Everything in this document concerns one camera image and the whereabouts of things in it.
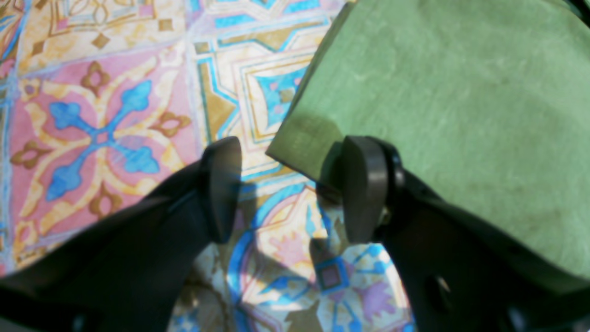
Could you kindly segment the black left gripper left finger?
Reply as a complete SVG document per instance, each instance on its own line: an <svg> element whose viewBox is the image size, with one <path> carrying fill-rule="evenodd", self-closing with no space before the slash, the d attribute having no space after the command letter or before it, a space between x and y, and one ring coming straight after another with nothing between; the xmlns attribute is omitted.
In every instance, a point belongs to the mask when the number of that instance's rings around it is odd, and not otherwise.
<svg viewBox="0 0 590 332"><path fill-rule="evenodd" d="M228 242L241 185L231 136L141 201L1 278L3 332L164 332L197 256Z"/></svg>

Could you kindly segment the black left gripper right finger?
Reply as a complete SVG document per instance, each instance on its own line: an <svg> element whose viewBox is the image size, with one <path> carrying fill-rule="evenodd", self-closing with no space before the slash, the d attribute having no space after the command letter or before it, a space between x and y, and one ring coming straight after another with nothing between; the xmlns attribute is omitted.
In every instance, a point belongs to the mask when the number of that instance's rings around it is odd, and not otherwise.
<svg viewBox="0 0 590 332"><path fill-rule="evenodd" d="M346 236L392 259L420 332L587 332L589 281L441 198L389 142L333 143L322 180L341 194Z"/></svg>

